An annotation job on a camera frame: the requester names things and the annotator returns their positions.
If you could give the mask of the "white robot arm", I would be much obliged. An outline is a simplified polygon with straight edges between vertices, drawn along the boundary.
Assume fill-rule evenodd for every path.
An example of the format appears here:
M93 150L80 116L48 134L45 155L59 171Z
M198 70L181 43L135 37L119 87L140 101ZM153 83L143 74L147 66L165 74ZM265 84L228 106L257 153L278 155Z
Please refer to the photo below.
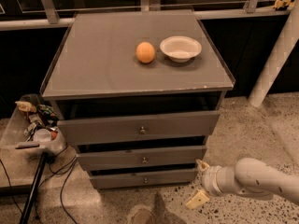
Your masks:
M211 197L234 194L257 200L271 200L274 195L299 204L299 177L286 175L268 164L243 158L233 166L209 166L197 160L202 187L187 201L186 207L195 209Z

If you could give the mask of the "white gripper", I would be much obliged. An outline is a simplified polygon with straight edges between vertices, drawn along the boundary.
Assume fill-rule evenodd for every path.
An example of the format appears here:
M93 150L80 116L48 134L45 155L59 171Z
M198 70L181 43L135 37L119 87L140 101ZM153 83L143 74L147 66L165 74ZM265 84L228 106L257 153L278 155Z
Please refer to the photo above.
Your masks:
M204 189L197 189L192 197L186 202L186 207L195 209L209 201L209 195L220 197L223 195L217 183L217 173L221 169L220 166L210 166L202 161L196 160L197 170L203 172L202 186Z

